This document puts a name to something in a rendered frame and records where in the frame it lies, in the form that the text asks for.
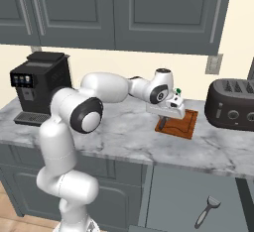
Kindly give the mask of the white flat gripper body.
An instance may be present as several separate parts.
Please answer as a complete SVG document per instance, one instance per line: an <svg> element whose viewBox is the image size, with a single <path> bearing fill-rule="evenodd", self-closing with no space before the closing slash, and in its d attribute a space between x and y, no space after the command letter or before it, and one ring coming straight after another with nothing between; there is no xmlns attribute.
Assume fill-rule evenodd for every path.
<svg viewBox="0 0 254 232"><path fill-rule="evenodd" d="M158 104L146 104L146 111L159 116L168 118L183 119L186 116L185 106L182 104L179 108L161 107Z"/></svg>

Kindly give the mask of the brown wooden cutting board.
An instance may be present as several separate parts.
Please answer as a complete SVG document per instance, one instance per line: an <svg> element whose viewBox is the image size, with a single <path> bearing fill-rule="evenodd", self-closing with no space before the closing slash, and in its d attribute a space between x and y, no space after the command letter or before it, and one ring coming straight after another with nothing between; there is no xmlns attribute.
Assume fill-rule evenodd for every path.
<svg viewBox="0 0 254 232"><path fill-rule="evenodd" d="M197 115L197 111L187 109L186 116L183 119L171 118L162 130L159 130L159 119L155 131L190 140L194 131Z"/></svg>

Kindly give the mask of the open grey drawer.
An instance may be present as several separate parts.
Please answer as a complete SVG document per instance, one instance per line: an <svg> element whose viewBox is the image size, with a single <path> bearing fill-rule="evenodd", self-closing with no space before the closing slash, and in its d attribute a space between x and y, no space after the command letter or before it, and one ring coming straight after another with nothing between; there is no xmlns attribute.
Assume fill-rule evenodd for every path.
<svg viewBox="0 0 254 232"><path fill-rule="evenodd" d="M194 224L212 196L211 209ZM149 166L138 225L146 232L254 232L254 203L244 179Z"/></svg>

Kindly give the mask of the grey drawer front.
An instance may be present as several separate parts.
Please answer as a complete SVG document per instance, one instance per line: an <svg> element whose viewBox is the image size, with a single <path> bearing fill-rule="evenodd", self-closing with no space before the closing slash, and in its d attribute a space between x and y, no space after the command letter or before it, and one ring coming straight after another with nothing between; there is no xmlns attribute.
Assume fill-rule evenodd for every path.
<svg viewBox="0 0 254 232"><path fill-rule="evenodd" d="M37 170L45 165L40 150L7 144L0 144L0 163ZM86 157L81 152L77 153L76 168L93 176L112 178L130 184L139 184L144 174L144 167L140 164Z"/></svg>

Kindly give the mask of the black toaster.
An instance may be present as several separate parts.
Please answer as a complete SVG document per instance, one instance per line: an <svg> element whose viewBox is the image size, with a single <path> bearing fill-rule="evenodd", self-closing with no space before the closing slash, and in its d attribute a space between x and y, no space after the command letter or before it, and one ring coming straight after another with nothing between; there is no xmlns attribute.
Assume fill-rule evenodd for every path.
<svg viewBox="0 0 254 232"><path fill-rule="evenodd" d="M213 81L206 95L204 115L217 128L254 132L254 80Z"/></svg>

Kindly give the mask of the grey lower cupboard door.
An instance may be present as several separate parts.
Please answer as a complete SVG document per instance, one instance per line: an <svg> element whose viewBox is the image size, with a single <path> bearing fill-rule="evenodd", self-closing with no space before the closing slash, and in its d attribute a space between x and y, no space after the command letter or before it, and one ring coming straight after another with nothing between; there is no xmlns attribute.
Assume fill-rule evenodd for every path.
<svg viewBox="0 0 254 232"><path fill-rule="evenodd" d="M60 200L42 192L36 185L37 171L8 171L6 180L17 203L16 213L60 221ZM102 230L127 232L138 223L142 198L142 173L123 173L115 178L100 177L99 193L87 206L88 213Z"/></svg>

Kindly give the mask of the grey peeler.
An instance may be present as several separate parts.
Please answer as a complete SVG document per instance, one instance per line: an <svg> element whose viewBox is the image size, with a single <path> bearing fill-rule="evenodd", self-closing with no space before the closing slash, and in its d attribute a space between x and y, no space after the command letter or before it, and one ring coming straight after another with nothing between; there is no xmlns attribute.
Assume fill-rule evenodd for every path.
<svg viewBox="0 0 254 232"><path fill-rule="evenodd" d="M213 198L212 196L209 196L206 200L206 207L205 209L202 211L202 213L199 215L198 219L196 220L195 224L194 224L194 228L198 229L201 224L203 223L203 221L205 220L208 212L211 209L216 209L220 206L221 202L216 200L215 198Z"/></svg>

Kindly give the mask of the wide grey upper cupboard door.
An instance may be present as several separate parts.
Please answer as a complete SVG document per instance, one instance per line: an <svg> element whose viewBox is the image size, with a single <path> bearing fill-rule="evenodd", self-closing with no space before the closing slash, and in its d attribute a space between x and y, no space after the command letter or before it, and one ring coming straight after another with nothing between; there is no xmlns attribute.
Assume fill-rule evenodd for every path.
<svg viewBox="0 0 254 232"><path fill-rule="evenodd" d="M229 0L222 0L214 42L210 33L217 0L114 0L119 51L215 56Z"/></svg>

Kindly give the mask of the black coffee machine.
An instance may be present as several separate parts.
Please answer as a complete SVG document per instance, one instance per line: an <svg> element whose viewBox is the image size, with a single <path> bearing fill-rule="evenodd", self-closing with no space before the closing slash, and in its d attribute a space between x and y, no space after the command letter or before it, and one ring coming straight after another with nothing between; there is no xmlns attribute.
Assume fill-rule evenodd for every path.
<svg viewBox="0 0 254 232"><path fill-rule="evenodd" d="M22 111L14 118L20 125L40 126L51 116L52 95L60 87L71 87L68 55L34 52L10 71Z"/></svg>

